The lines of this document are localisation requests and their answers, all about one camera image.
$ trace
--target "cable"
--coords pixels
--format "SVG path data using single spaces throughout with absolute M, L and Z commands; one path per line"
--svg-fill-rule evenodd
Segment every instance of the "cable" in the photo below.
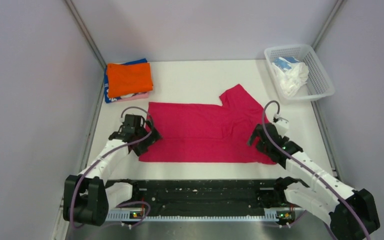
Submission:
M 338 240 L 337 237 L 335 236 L 335 234 L 332 232 L 331 228 L 326 223 L 324 224 L 324 226 L 326 227 L 327 232 L 332 237 L 332 239 L 333 240 Z
M 369 232 L 367 231 L 364 223 L 362 222 L 362 220 L 359 218 L 359 216 L 357 215 L 357 213 L 354 211 L 354 209 L 348 204 L 347 201 L 345 201 L 345 199 L 343 199 L 341 197 L 341 195 L 339 195 L 339 193 L 329 185 L 328 182 L 326 182 L 322 177 L 320 177 L 317 173 L 315 173 L 311 168 L 309 168 L 308 166 L 306 166 L 305 164 L 302 164 L 298 159 L 296 159 L 295 157 L 291 156 L 289 153 L 287 153 L 285 150 L 283 150 L 279 145 L 277 145 L 275 143 L 275 141 L 270 137 L 269 133 L 267 132 L 267 128 L 266 128 L 266 125 L 264 124 L 264 118 L 266 116 L 266 110 L 267 110 L 267 107 L 272 104 L 272 103 L 276 103 L 277 104 L 277 114 L 280 113 L 280 105 L 279 105 L 279 102 L 276 101 L 276 100 L 271 100 L 269 101 L 265 107 L 264 107 L 264 110 L 262 111 L 262 129 L 264 130 L 264 133 L 265 135 L 267 136 L 268 140 L 271 142 L 271 144 L 273 144 L 281 153 L 283 153 L 284 155 L 286 155 L 288 158 L 290 158 L 292 161 L 294 161 L 295 163 L 297 163 L 298 165 L 300 165 L 301 167 L 303 167 L 305 170 L 309 171 L 312 175 L 315 175 L 316 178 L 318 178 L 320 180 L 320 182 L 322 182 L 327 189 L 329 189 L 337 198 L 338 200 L 346 207 L 346 209 L 348 209 L 348 211 L 351 213 L 351 215 L 355 218 L 355 220 L 357 221 L 358 225 L 360 226 L 360 228 L 363 230 L 364 232 L 364 236 L 366 237 L 366 240 L 371 240 L 370 238 L 370 234 Z
M 146 113 L 147 116 L 149 116 L 149 118 L 151 119 L 152 121 L 152 125 L 154 125 L 154 121 L 152 120 L 152 117 L 151 115 L 143 108 L 140 108 L 140 107 L 137 107 L 137 106 L 130 106 L 130 107 L 127 107 L 126 109 L 123 110 L 123 112 L 121 112 L 121 117 L 123 117 L 123 114 L 125 113 L 126 110 L 128 109 L 139 109 L 143 112 Z M 126 144 L 123 144 L 123 145 L 120 145 L 118 147 L 115 147 L 111 150 L 109 150 L 108 152 L 104 153 L 102 155 L 102 157 L 100 159 L 98 159 L 97 161 L 95 161 L 84 173 L 83 175 L 80 177 L 80 179 L 78 180 L 77 184 L 75 185 L 75 188 L 74 188 L 74 192 L 73 192 L 73 196 L 71 198 L 71 203 L 70 203 L 70 213 L 69 213 L 69 220 L 70 220 L 70 226 L 73 228 L 73 229 L 79 229 L 81 227 L 84 226 L 84 224 L 81 224 L 79 226 L 76 226 L 74 224 L 74 205 L 75 205 L 75 202 L 76 202 L 76 196 L 77 196 L 77 193 L 79 192 L 79 188 L 80 188 L 80 185 L 82 183 L 82 181 L 85 179 L 85 177 L 90 173 L 90 171 L 92 169 L 94 169 L 94 167 L 96 167 L 96 165 L 101 161 L 103 160 L 104 158 L 106 158 L 108 155 L 112 154 L 113 152 L 121 149 L 121 148 L 124 148 L 126 146 L 130 146 L 130 145 L 133 145 L 133 144 L 137 144 L 143 140 L 145 140 L 147 137 L 149 137 L 152 133 L 152 130 L 150 130 L 148 132 L 148 134 L 144 137 L 142 137 L 141 139 L 138 139 L 138 140 L 135 140 L 135 141 L 132 141 L 132 142 L 129 142 L 129 143 L 126 143 Z
M 137 225 L 139 225 L 141 222 L 144 221 L 144 219 L 146 217 L 148 217 L 148 214 L 150 213 L 151 211 L 151 205 L 149 205 L 149 203 L 147 203 L 146 201 L 132 201 L 132 202 L 126 202 L 126 203 L 122 203 L 122 204 L 119 204 L 116 206 L 116 208 L 122 208 L 122 207 L 126 207 L 126 206 L 130 206 L 130 205 L 135 205 L 135 204 L 145 204 L 147 207 L 148 207 L 148 210 L 145 212 L 145 215 L 142 217 L 142 219 L 140 219 L 140 221 L 138 221 L 137 223 L 133 224 L 130 226 L 130 229 L 136 227 Z M 119 222 L 113 222 L 113 223 L 109 223 L 109 224 L 106 224 L 104 226 L 101 226 L 100 228 L 98 228 L 95 233 L 93 233 L 92 235 L 90 235 L 89 237 L 87 237 L 85 240 L 91 240 L 98 232 L 100 232 L 102 229 L 106 229 L 108 227 L 111 227 L 111 226 L 123 226 L 123 224 L 120 224 Z

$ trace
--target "stacked towels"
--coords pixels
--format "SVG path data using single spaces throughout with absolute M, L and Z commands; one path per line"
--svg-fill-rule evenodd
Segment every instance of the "stacked towels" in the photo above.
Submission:
M 124 64 L 109 63 L 103 81 L 106 103 L 145 99 L 154 86 L 151 66 L 145 58 Z

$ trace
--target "shirt sleeve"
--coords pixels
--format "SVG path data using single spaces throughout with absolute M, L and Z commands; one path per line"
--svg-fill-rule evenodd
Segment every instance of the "shirt sleeve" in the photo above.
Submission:
M 223 107 L 240 112 L 262 111 L 263 107 L 240 85 L 226 90 L 220 95 Z

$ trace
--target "blue cloth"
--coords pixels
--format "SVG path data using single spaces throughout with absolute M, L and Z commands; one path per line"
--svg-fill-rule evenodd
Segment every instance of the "blue cloth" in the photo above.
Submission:
M 122 65 L 144 64 L 147 62 L 148 61 L 146 58 L 142 58 L 142 59 L 139 59 L 136 61 L 129 61 L 129 62 L 123 63 Z M 105 67 L 105 70 L 103 72 L 103 96 L 104 96 L 105 102 L 107 104 L 113 102 L 113 101 L 111 101 L 111 98 L 108 97 L 108 89 L 109 89 L 109 84 L 108 84 L 108 76 L 107 76 L 107 67 Z
M 273 63 L 278 66 L 283 72 L 285 72 L 286 70 L 289 70 L 289 69 L 292 69 L 291 65 L 290 64 L 296 64 L 296 63 L 300 63 L 300 61 L 298 61 L 295 57 L 293 56 L 286 56 L 286 57 L 283 57 L 283 58 L 279 58 L 277 57 Z

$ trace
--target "orange towel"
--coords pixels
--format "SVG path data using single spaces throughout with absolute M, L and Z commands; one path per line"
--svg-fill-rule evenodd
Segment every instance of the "orange towel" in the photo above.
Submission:
M 109 98 L 149 92 L 153 89 L 149 63 L 134 65 L 109 63 L 106 74 L 108 75 Z

